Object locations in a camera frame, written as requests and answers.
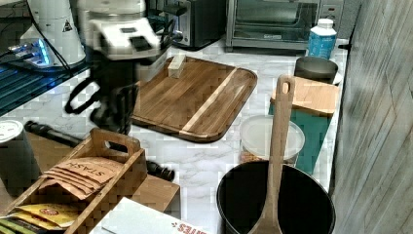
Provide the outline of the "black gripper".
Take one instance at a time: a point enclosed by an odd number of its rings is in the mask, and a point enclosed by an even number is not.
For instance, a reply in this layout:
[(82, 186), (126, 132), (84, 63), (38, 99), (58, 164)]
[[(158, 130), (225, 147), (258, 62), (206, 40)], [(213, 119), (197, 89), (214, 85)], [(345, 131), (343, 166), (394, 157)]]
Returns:
[(93, 62), (91, 76), (99, 86), (90, 119), (101, 129), (127, 135), (138, 87), (135, 63), (131, 60), (101, 59)]

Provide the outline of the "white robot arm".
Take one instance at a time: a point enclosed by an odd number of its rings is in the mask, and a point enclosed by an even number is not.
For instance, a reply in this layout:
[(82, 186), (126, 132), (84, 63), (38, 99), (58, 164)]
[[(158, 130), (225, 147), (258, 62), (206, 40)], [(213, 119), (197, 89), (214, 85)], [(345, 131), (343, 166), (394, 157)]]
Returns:
[(79, 0), (81, 38), (91, 66), (88, 80), (98, 85), (91, 114), (98, 127), (127, 134), (138, 93), (137, 67), (150, 65), (169, 47), (175, 21), (157, 30), (147, 18), (145, 0)]

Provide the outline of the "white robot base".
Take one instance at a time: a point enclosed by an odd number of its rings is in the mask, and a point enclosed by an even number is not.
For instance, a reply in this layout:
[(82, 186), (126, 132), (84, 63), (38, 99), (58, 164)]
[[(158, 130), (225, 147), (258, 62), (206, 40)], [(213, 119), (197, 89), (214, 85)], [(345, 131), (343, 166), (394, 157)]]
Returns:
[(20, 37), (38, 68), (71, 68), (85, 58), (69, 0), (26, 0), (32, 25)]

